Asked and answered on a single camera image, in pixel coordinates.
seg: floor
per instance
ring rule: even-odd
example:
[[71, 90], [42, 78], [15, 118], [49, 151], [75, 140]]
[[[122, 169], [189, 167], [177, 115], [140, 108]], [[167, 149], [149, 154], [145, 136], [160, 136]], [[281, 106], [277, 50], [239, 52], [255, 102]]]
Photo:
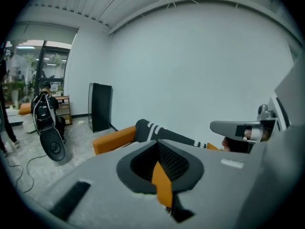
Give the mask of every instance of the floor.
[[[93, 133], [88, 125], [88, 118], [76, 118], [72, 120], [73, 124], [67, 126], [65, 131], [66, 139], [66, 157], [61, 162], [54, 162], [47, 156], [32, 160], [28, 165], [28, 170], [34, 178], [33, 188], [27, 192], [32, 198], [36, 199], [47, 187], [57, 181], [63, 175], [79, 166], [85, 160], [93, 157], [94, 150], [92, 141], [100, 136], [114, 132], [108, 129], [102, 132]], [[27, 134], [22, 126], [13, 127], [17, 139], [20, 141], [20, 148], [10, 153], [8, 158], [4, 158], [2, 152], [0, 159], [5, 165], [8, 174], [11, 177], [13, 185], [21, 174], [21, 167], [9, 167], [9, 165], [21, 165], [24, 169], [22, 177], [19, 179], [17, 189], [20, 191], [28, 190], [33, 183], [31, 177], [27, 174], [27, 162], [35, 157], [45, 155], [41, 147], [39, 136], [36, 133]], [[5, 131], [1, 133], [3, 142], [11, 143]]]

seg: black cable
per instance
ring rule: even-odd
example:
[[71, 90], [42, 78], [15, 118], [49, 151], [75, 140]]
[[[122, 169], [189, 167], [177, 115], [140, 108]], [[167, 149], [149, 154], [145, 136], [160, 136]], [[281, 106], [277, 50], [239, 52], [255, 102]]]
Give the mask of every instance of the black cable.
[[[32, 180], [33, 180], [33, 184], [32, 184], [32, 186], [30, 187], [30, 189], [28, 189], [28, 190], [26, 190], [26, 191], [24, 191], [24, 193], [27, 193], [27, 192], [29, 192], [32, 188], [33, 188], [33, 186], [34, 186], [34, 182], [35, 182], [35, 180], [34, 180], [34, 178], [30, 175], [30, 173], [29, 173], [29, 168], [28, 168], [28, 166], [29, 166], [29, 163], [30, 163], [30, 161], [32, 161], [32, 160], [34, 160], [34, 159], [36, 159], [36, 158], [42, 158], [42, 157], [45, 157], [45, 156], [47, 156], [47, 155], [43, 155], [43, 156], [38, 156], [38, 157], [35, 157], [35, 158], [32, 158], [32, 159], [30, 159], [28, 162], [27, 162], [27, 173], [28, 173], [28, 175], [32, 178]], [[13, 166], [11, 166], [11, 165], [9, 165], [9, 157], [7, 156], [7, 162], [8, 162], [8, 166], [9, 167], [17, 167], [17, 166], [20, 166], [21, 168], [22, 168], [22, 171], [21, 171], [21, 174], [20, 174], [20, 176], [18, 177], [18, 179], [16, 180], [16, 184], [15, 184], [15, 189], [17, 188], [17, 184], [18, 184], [18, 180], [22, 177], [22, 174], [23, 174], [23, 167], [21, 166], [21, 165], [13, 165]]]
[[8, 157], [8, 156], [7, 156], [7, 162], [8, 162], [8, 166], [9, 166], [9, 167], [17, 167], [17, 166], [20, 166], [20, 167], [22, 168], [21, 174], [20, 174], [20, 176], [19, 176], [19, 177], [17, 178], [17, 180], [16, 180], [16, 184], [15, 184], [15, 190], [16, 190], [18, 180], [22, 177], [22, 174], [23, 174], [23, 167], [22, 167], [21, 165], [14, 165], [14, 166], [9, 165], [9, 157]]
[[24, 191], [24, 193], [27, 193], [28, 191], [30, 191], [32, 188], [33, 188], [33, 186], [34, 186], [34, 178], [30, 175], [30, 173], [29, 173], [29, 169], [28, 169], [28, 165], [29, 165], [29, 163], [30, 163], [30, 161], [32, 161], [32, 160], [34, 160], [34, 159], [36, 159], [36, 158], [42, 158], [42, 157], [45, 157], [45, 156], [47, 156], [47, 155], [44, 155], [44, 156], [38, 156], [38, 157], [35, 157], [35, 158], [32, 158], [32, 159], [30, 159], [29, 161], [28, 161], [28, 163], [27, 163], [27, 173], [28, 173], [28, 175], [32, 178], [32, 180], [33, 180], [33, 184], [32, 184], [32, 186], [30, 187], [30, 189], [29, 190], [26, 190], [26, 191]]

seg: orange cushion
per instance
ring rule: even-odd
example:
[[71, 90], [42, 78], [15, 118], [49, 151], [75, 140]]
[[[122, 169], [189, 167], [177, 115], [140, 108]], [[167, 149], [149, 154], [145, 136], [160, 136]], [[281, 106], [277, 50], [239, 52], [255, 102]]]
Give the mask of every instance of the orange cushion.
[[220, 150], [220, 151], [222, 151], [221, 149], [219, 149], [219, 148], [215, 147], [213, 144], [210, 144], [210, 143], [208, 143], [208, 145], [207, 145], [206, 149], [211, 149], [211, 150]]
[[30, 113], [31, 113], [31, 103], [21, 104], [18, 114], [19, 115], [28, 115]]
[[93, 141], [93, 148], [96, 155], [113, 151], [125, 144], [133, 142], [135, 135], [135, 125], [114, 132], [105, 136], [101, 136]]

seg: window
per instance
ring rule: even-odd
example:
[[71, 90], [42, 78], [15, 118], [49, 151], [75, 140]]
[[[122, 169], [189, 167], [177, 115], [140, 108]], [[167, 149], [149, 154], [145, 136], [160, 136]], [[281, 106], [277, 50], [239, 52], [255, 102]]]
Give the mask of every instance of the window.
[[6, 43], [6, 81], [3, 93], [6, 108], [30, 103], [44, 81], [51, 93], [63, 95], [64, 75], [71, 45], [41, 40], [13, 40]]
[[42, 58], [41, 78], [63, 79], [67, 59], [67, 52], [45, 51]]
[[43, 41], [14, 40], [6, 43], [6, 81], [3, 94], [6, 108], [29, 103], [34, 97], [35, 72]]

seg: tall black speaker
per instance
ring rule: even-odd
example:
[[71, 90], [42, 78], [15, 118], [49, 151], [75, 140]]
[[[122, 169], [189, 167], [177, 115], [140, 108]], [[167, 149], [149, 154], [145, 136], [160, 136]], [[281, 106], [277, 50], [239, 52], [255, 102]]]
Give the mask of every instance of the tall black speaker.
[[89, 126], [94, 133], [109, 129], [111, 89], [111, 86], [98, 83], [89, 85]]

